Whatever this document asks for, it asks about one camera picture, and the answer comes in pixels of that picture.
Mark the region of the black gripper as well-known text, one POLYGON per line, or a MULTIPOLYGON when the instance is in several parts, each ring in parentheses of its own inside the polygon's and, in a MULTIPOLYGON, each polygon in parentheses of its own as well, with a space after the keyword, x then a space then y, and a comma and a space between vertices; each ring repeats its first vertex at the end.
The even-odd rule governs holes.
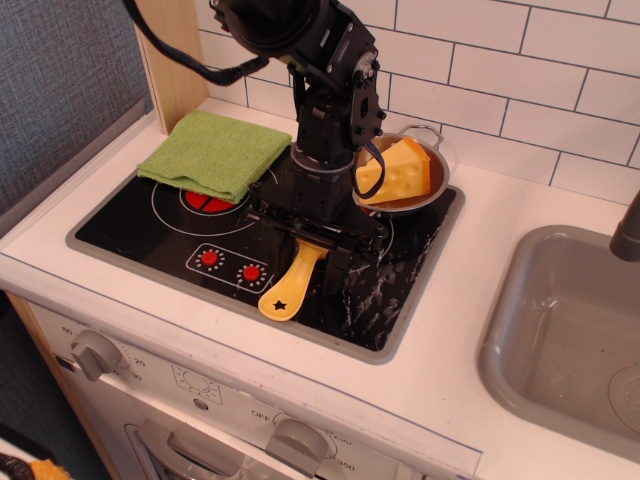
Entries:
POLYGON ((388 228, 365 214, 353 199, 354 159, 351 155, 346 164, 330 167, 301 152, 285 152, 249 186, 253 209, 266 220, 262 245, 275 280, 284 276, 293 261, 296 241, 292 235, 331 249, 325 260, 324 296, 342 290, 361 255, 382 254, 388 228))

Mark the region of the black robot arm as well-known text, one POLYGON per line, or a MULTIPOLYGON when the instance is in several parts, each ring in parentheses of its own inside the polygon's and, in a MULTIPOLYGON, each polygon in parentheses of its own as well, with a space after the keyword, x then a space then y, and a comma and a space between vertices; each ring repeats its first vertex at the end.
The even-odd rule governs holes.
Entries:
POLYGON ((298 131, 281 166, 285 179, 263 180, 250 192, 274 227, 328 248, 323 292, 332 295, 353 263, 380 251, 387 234, 354 203, 378 193, 386 176, 380 172, 369 187, 356 181, 362 150, 385 164, 374 144, 386 116, 375 38, 338 1, 214 1, 211 8, 255 55, 247 74, 277 59, 292 76, 298 131))

